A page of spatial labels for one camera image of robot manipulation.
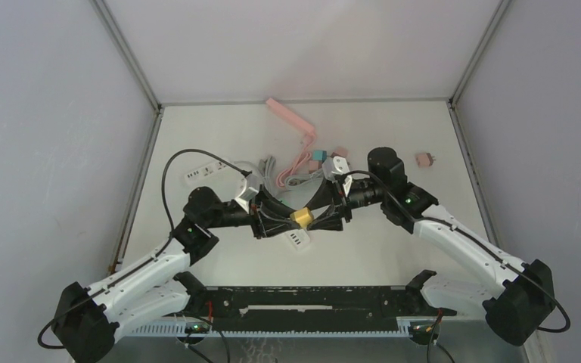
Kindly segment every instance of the pink cable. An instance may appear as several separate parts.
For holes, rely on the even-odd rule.
[[[286,178],[288,178],[291,175],[294,175],[297,172],[297,170],[302,167],[302,165],[304,165],[307,161],[311,159],[312,154],[309,151],[309,149],[315,143],[315,140],[317,140],[317,135],[314,133],[304,135],[303,140],[304,148],[302,149],[300,154],[297,155],[295,160],[293,160],[293,163],[290,165],[290,168],[282,170],[277,175],[275,183],[277,184],[278,187],[285,188],[286,184],[284,184],[284,181],[286,180]]]

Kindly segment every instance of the gray cable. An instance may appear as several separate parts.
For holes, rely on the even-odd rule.
[[[313,182],[322,182],[324,178],[324,172],[322,169],[312,172],[310,174],[295,174],[289,175],[286,180],[284,180],[284,184],[286,184],[286,189],[289,191],[296,191],[300,189],[302,186],[306,184],[310,184]]]
[[[260,160],[259,165],[255,165],[255,163],[250,161],[236,161],[235,164],[248,165],[262,179],[264,188],[273,197],[277,197],[280,194],[279,189],[275,185],[275,177],[272,174],[275,168],[275,157],[267,157],[266,160]]]

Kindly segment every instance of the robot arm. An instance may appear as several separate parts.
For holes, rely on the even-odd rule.
[[[190,294],[172,278],[203,258],[219,239],[187,218],[149,254],[87,287],[61,294],[54,334],[79,363],[96,362],[134,329],[180,312]]]
[[[408,182],[393,149],[379,147],[368,154],[369,172],[358,173],[370,178],[353,179],[339,157],[329,158],[323,170],[322,185],[299,211],[276,200],[246,172],[230,202],[222,202],[208,187],[194,189],[183,220],[148,255],[86,288],[78,283],[66,287],[51,323],[54,334],[80,363],[98,361],[137,327],[186,308],[190,293],[172,278],[217,244],[209,228],[249,225],[256,238],[300,228],[342,231],[353,209],[376,203],[394,225],[430,241],[480,282],[449,281],[423,271],[409,285],[418,286],[430,306],[484,317],[503,340],[517,346],[555,308],[551,270],[545,264],[526,264],[463,226],[435,197]],[[312,215],[324,206],[320,216]]]

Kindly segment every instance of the teal block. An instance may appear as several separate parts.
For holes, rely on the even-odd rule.
[[[312,159],[316,161],[326,161],[326,151],[325,150],[313,150]]]

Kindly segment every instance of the small pink block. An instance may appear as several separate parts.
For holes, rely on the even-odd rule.
[[[428,168],[433,165],[435,158],[430,153],[419,153],[415,155],[415,161],[421,168]]]
[[[318,160],[309,160],[309,172],[316,172],[322,167],[322,162]]]
[[[332,157],[343,157],[344,159],[346,159],[348,155],[349,151],[341,146],[336,147],[331,154]]]

